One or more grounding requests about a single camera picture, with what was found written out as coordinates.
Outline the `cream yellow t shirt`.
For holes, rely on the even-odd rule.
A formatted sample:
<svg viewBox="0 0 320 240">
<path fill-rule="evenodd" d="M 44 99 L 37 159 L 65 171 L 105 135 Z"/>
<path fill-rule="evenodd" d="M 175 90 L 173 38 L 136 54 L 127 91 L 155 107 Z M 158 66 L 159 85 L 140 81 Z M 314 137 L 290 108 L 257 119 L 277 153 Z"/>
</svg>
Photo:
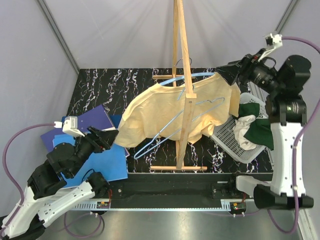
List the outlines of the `cream yellow t shirt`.
<svg viewBox="0 0 320 240">
<path fill-rule="evenodd" d="M 238 116 L 241 91 L 229 85 L 221 75 L 193 84 L 197 95 L 188 142 L 194 144 L 202 136 L 210 137 L 214 128 L 228 118 Z M 182 128 L 185 86 L 162 86 L 159 83 L 136 96 L 122 114 L 115 144 L 135 148 L 146 138 L 155 136 L 178 141 Z"/>
</svg>

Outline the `green and white t shirt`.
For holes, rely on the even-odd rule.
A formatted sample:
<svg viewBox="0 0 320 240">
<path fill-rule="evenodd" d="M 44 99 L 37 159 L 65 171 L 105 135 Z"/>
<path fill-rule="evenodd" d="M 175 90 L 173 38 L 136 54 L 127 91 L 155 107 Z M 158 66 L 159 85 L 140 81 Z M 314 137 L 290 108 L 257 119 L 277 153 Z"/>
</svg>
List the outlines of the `green and white t shirt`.
<svg viewBox="0 0 320 240">
<path fill-rule="evenodd" d="M 274 150 L 271 123 L 260 114 L 260 105 L 256 102 L 239 105 L 233 134 L 238 145 L 245 151 L 254 150 L 257 146 Z"/>
</svg>

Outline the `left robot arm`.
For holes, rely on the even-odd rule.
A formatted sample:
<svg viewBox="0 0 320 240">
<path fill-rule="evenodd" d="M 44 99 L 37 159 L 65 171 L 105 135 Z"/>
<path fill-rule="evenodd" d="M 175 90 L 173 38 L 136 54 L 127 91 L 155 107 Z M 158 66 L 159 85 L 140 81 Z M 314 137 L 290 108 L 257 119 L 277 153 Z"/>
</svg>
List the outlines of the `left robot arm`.
<svg viewBox="0 0 320 240">
<path fill-rule="evenodd" d="M 110 150 L 117 129 L 98 130 L 88 127 L 87 133 L 75 137 L 75 144 L 60 143 L 47 154 L 20 190 L 20 200 L 7 216 L 1 217 L 2 240 L 36 240 L 60 216 L 83 201 L 111 196 L 109 183 L 99 171 L 95 171 L 79 186 L 54 202 L 51 197 L 67 185 L 80 171 L 92 154 Z"/>
</svg>

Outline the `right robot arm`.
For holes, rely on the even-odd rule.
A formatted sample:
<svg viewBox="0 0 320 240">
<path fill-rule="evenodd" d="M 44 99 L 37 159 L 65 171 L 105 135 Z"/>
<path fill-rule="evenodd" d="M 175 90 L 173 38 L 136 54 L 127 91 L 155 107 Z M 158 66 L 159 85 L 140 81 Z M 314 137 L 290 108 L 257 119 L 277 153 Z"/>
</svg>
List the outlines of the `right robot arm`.
<svg viewBox="0 0 320 240">
<path fill-rule="evenodd" d="M 307 127 L 307 105 L 301 96 L 310 78 L 311 62 L 301 55 L 289 56 L 279 70 L 265 65 L 261 53 L 215 69 L 229 84 L 254 83 L 268 93 L 265 110 L 273 137 L 275 164 L 270 184 L 239 175 L 227 185 L 228 195 L 246 193 L 258 209 L 293 210 L 314 206 L 306 194 L 302 176 L 302 140 Z"/>
</svg>

